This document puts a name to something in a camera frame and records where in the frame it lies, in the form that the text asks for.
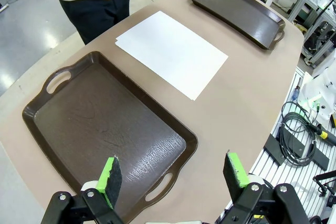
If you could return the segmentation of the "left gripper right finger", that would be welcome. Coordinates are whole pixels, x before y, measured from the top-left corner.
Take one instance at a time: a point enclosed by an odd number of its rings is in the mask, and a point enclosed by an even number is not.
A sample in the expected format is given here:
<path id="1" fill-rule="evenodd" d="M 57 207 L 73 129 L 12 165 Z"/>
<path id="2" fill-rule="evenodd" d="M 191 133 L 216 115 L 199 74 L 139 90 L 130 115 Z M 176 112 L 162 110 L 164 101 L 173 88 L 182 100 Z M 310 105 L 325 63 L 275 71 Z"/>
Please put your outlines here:
<path id="1" fill-rule="evenodd" d="M 249 223 L 255 215 L 268 223 L 309 223 L 309 219 L 291 184 L 269 188 L 250 182 L 236 153 L 225 156 L 224 178 L 233 205 L 224 212 L 222 223 Z"/>

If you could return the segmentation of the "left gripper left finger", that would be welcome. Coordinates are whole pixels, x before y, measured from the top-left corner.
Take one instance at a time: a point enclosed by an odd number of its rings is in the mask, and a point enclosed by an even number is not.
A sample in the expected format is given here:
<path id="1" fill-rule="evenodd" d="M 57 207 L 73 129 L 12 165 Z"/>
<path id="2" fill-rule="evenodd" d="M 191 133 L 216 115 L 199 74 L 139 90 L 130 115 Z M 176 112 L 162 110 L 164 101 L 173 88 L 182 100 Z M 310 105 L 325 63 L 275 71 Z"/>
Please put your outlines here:
<path id="1" fill-rule="evenodd" d="M 109 157 L 95 186 L 72 196 L 53 194 L 44 214 L 44 223 L 123 223 L 115 212 L 122 184 L 119 159 Z"/>

